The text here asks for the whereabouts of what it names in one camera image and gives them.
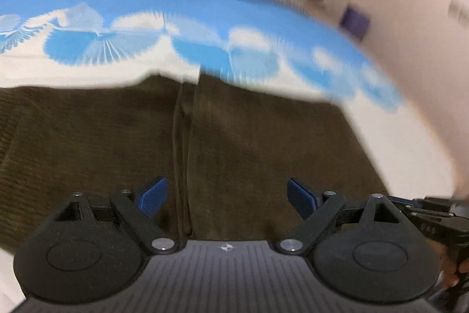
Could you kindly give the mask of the person's right hand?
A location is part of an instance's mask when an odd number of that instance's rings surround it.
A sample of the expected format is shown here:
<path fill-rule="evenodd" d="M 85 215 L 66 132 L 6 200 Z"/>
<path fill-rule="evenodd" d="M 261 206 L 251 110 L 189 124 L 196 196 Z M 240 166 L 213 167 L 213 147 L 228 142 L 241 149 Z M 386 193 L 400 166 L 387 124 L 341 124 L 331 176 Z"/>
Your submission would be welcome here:
<path fill-rule="evenodd" d="M 468 260 L 464 260 L 457 265 L 448 255 L 448 248 L 440 243 L 435 244 L 435 248 L 440 255 L 441 273 L 443 285 L 446 288 L 455 287 L 459 283 L 458 274 L 467 274 L 469 271 Z"/>

